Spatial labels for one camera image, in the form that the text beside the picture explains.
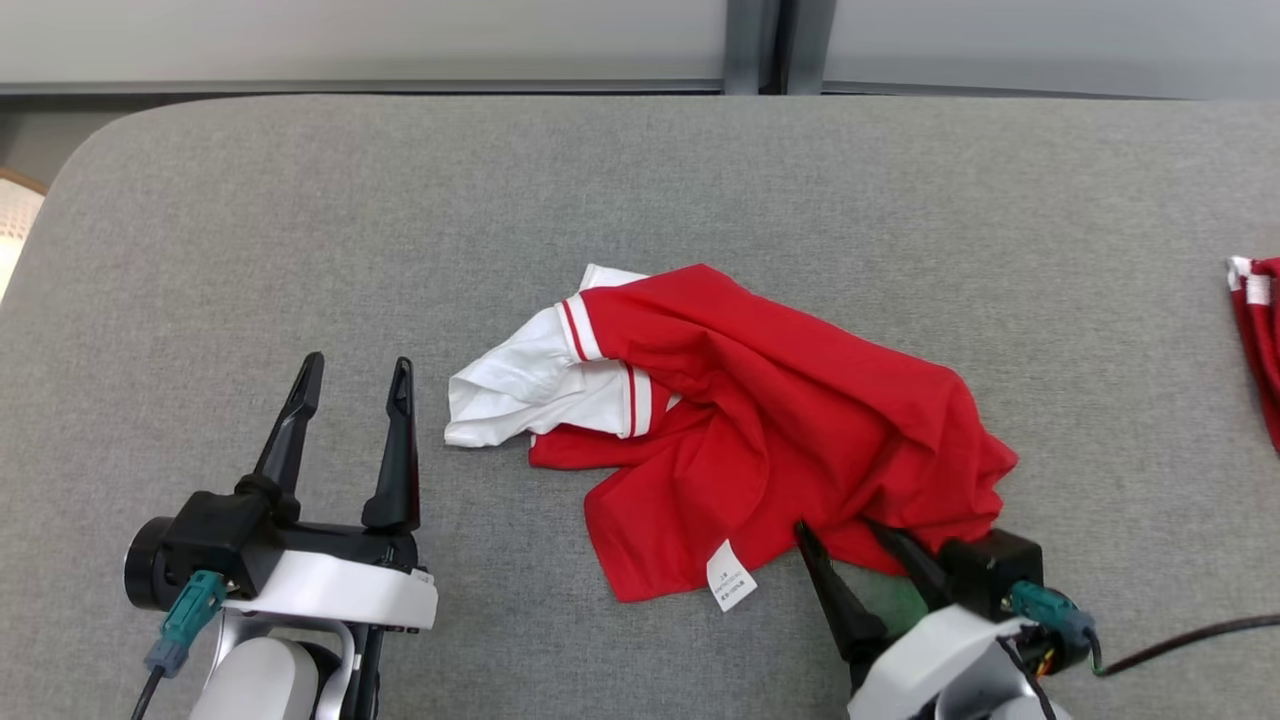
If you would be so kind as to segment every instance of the cable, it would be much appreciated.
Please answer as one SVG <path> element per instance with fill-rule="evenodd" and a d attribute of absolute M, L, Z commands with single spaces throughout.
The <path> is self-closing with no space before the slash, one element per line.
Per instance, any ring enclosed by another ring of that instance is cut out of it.
<path fill-rule="evenodd" d="M 138 703 L 133 706 L 133 715 L 129 716 L 129 720 L 142 720 L 142 716 L 147 714 L 147 706 L 151 705 L 151 696 L 156 694 L 160 678 L 164 678 L 164 667 L 156 666 L 147 678 L 147 684 L 142 685 L 142 694 L 138 696 Z"/>
<path fill-rule="evenodd" d="M 1014 666 L 1027 678 L 1032 692 L 1036 693 L 1036 700 L 1041 701 L 1041 710 L 1044 712 L 1046 720 L 1057 720 L 1057 714 L 1053 712 L 1053 705 L 1048 701 L 1048 696 L 1044 694 L 1044 688 L 1039 687 L 1039 680 L 1036 679 L 1036 674 L 1023 662 L 1023 659 L 1018 655 L 1018 650 L 1009 644 L 1009 638 L 996 638 L 996 644 L 1000 646 L 1000 650 L 1005 651 L 1009 660 L 1014 661 Z"/>
<path fill-rule="evenodd" d="M 1280 615 L 1258 615 L 1256 618 L 1228 620 L 1226 623 L 1217 623 L 1216 625 L 1207 625 L 1198 630 L 1175 635 L 1162 643 L 1153 644 L 1147 650 L 1140 650 L 1124 660 L 1112 662 L 1111 665 L 1102 664 L 1102 642 L 1098 641 L 1098 634 L 1093 632 L 1092 628 L 1085 630 L 1084 634 L 1089 638 L 1089 648 L 1093 653 L 1093 674 L 1098 678 L 1110 678 L 1111 675 L 1117 675 L 1130 667 L 1135 667 L 1148 660 L 1155 660 L 1166 652 L 1172 652 L 1194 642 L 1217 635 L 1225 635 L 1228 633 L 1236 633 L 1239 630 L 1252 630 L 1254 628 L 1267 628 L 1272 625 L 1280 625 Z"/>

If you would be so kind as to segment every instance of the red stripe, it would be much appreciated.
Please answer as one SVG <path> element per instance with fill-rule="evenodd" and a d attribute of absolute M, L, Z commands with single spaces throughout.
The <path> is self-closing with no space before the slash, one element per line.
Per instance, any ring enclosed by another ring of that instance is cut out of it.
<path fill-rule="evenodd" d="M 568 301 L 561 300 L 561 305 L 564 306 L 564 316 L 568 318 L 568 332 L 573 336 L 573 350 L 577 351 L 579 360 L 586 363 L 586 354 L 582 352 L 582 341 L 577 340 L 577 325 L 573 324 L 573 313 L 568 309 Z"/>
<path fill-rule="evenodd" d="M 631 365 L 626 363 L 623 365 L 627 366 L 627 382 L 631 383 L 631 432 L 627 433 L 627 437 L 636 437 L 636 374 Z"/>

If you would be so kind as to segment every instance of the red and white garment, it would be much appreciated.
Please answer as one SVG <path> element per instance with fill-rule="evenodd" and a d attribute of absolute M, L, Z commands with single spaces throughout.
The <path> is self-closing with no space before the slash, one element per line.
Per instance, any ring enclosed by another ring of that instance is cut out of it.
<path fill-rule="evenodd" d="M 1226 261 L 1235 324 L 1244 345 L 1244 357 L 1258 386 L 1262 418 L 1271 443 L 1280 451 L 1280 314 L 1272 301 L 1272 282 L 1280 258 L 1251 260 L 1234 256 Z"/>
<path fill-rule="evenodd" d="M 453 445 L 529 428 L 541 433 L 532 465 L 620 468 L 585 511 L 622 601 L 705 587 L 726 539 L 754 570 L 794 544 L 800 519 L 836 559 L 900 573 L 864 519 L 933 550 L 975 539 L 1016 462 L 952 370 L 705 265 L 544 310 L 454 377 L 449 405 Z"/>

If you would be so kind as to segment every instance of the gray tablecloth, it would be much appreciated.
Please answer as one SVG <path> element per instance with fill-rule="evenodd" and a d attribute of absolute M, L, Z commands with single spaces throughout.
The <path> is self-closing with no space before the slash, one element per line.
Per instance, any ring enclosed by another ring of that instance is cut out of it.
<path fill-rule="evenodd" d="M 621 605 L 581 501 L 605 471 L 445 448 L 445 378 L 588 263 L 705 261 L 957 369 L 1021 456 L 1000 524 L 1117 657 L 1276 611 L 1280 460 L 1224 256 L 1280 254 L 1280 108 L 1048 100 L 271 97 L 118 122 L 59 176 L 0 304 L 5 717 L 120 717 L 161 616 L 120 559 L 251 469 L 328 357 L 303 516 L 358 520 L 397 355 L 417 368 L 435 629 L 389 638 L 384 716 L 838 717 L 792 552 L 722 614 Z M 842 568 L 901 624 L 902 580 Z M 155 717 L 191 706 L 206 637 Z M 1276 714 L 1280 632 L 1111 680 L 1078 717 Z"/>

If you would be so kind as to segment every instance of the white panel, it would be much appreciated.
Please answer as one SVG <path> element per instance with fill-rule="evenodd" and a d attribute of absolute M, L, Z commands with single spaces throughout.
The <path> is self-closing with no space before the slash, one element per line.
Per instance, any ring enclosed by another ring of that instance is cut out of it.
<path fill-rule="evenodd" d="M 721 77 L 726 0 L 6 0 L 0 83 Z"/>
<path fill-rule="evenodd" d="M 824 78 L 1280 97 L 1280 3 L 840 0 Z"/>

